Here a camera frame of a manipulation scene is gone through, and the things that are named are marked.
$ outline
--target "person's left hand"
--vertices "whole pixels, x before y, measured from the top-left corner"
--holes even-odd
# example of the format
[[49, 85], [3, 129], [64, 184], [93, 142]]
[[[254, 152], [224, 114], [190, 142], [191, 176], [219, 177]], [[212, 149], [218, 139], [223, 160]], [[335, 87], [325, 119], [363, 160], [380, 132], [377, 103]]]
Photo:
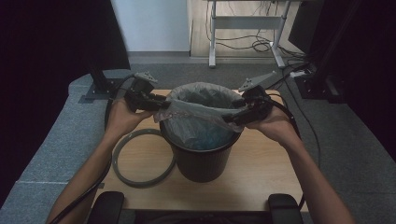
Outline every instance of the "person's left hand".
[[133, 131], [143, 119], [151, 117], [153, 113], [149, 111], [141, 113], [131, 112], [123, 98], [116, 100], [111, 106], [105, 135], [119, 139]]

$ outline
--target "wall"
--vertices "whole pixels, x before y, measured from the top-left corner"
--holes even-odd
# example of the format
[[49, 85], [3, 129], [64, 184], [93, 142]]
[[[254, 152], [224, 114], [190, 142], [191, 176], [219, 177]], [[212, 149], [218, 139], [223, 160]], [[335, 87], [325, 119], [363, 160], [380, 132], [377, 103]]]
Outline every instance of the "wall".
[[111, 0], [127, 51], [189, 51], [187, 0]]

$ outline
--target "black armrest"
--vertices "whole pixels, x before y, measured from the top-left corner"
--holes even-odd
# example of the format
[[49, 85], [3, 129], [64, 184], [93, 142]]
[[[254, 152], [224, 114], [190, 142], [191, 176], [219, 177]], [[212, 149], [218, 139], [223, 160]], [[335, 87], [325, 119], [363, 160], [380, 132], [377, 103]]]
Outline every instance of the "black armrest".
[[271, 194], [268, 203], [274, 224], [303, 224], [297, 202], [289, 194]]
[[123, 201], [124, 195], [121, 192], [103, 192], [96, 199], [87, 224], [117, 224]]

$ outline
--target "translucent plastic bag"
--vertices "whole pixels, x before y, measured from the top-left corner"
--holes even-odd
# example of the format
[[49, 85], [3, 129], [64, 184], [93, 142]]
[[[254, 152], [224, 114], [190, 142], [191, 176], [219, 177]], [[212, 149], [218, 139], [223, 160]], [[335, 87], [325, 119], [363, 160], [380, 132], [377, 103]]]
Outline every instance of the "translucent plastic bag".
[[238, 113], [232, 101], [242, 96], [219, 85], [196, 82], [173, 89], [167, 96], [172, 103], [155, 116], [163, 120], [172, 140], [183, 147], [208, 150], [224, 146], [243, 126], [226, 123], [222, 115]]

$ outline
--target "person's right arm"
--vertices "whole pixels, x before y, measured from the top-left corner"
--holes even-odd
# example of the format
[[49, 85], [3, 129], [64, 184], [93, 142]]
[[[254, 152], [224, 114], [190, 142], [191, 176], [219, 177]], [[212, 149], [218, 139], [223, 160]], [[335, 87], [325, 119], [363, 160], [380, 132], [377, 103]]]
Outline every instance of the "person's right arm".
[[267, 119], [249, 123], [247, 127], [259, 130], [286, 149], [314, 223], [355, 223], [280, 109], [274, 107]]

